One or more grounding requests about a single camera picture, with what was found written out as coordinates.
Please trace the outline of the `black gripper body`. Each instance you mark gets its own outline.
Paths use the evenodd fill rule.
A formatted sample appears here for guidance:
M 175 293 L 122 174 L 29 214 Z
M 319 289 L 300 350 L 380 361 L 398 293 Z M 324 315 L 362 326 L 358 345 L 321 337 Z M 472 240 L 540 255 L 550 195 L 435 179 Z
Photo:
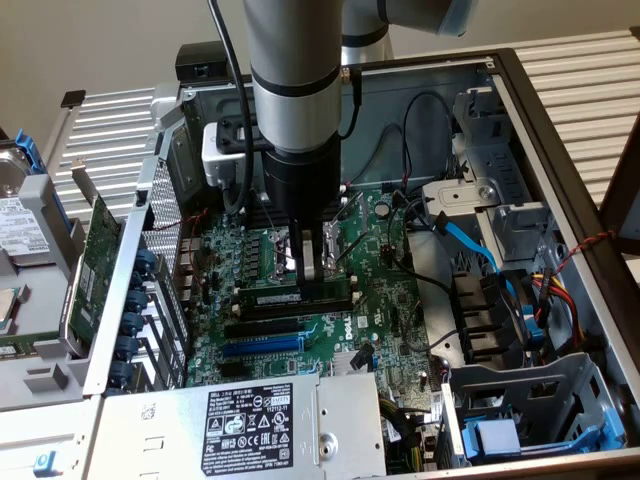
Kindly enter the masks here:
M 272 149 L 262 154 L 271 202 L 291 221 L 309 227 L 334 200 L 340 185 L 341 142 L 328 141 L 303 153 Z

